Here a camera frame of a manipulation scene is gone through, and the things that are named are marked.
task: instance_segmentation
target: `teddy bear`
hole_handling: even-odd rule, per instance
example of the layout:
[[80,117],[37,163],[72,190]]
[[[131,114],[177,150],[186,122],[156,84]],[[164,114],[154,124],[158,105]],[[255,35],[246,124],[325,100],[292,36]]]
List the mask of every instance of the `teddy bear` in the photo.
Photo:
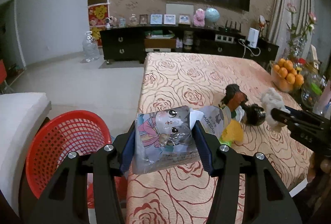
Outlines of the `teddy bear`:
[[193,16],[194,26],[204,27],[205,26],[205,11],[203,9],[197,9]]

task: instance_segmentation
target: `white fluffy object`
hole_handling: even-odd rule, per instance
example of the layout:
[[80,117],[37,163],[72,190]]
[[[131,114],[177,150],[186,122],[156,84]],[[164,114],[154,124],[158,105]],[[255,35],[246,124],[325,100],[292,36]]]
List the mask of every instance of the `white fluffy object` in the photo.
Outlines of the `white fluffy object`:
[[270,87],[265,93],[262,94],[260,101],[262,103],[261,106],[265,110],[265,120],[269,124],[271,131],[280,133],[282,127],[284,127],[285,124],[274,120],[271,116],[271,110],[277,108],[284,112],[290,113],[290,111],[285,108],[283,98],[279,95],[278,92],[276,92],[273,87]]

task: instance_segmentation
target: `white sofa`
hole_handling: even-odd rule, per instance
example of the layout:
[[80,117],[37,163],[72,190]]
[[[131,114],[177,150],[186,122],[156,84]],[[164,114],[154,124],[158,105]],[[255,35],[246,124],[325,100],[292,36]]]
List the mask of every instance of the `white sofa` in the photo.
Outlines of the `white sofa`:
[[50,110],[51,102],[45,93],[0,95],[0,189],[17,215],[25,158]]

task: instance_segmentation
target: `fruit bowl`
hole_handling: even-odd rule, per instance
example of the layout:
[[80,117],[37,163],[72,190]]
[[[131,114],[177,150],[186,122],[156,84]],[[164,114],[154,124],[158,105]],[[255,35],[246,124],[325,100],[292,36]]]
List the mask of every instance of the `fruit bowl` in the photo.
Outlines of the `fruit bowl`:
[[275,71],[274,65],[276,63],[274,61],[270,61],[271,66],[271,78],[273,83],[277,86],[277,88],[286,93],[292,93],[298,90],[301,85],[297,83],[290,83],[288,80],[283,78],[278,72]]

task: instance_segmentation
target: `light blue globe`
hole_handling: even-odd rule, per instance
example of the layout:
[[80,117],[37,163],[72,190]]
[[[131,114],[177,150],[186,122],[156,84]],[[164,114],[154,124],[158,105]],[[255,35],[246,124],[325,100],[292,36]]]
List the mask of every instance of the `light blue globe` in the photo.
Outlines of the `light blue globe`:
[[205,19],[212,23],[215,23],[219,19],[219,12],[214,8],[208,8],[205,12]]

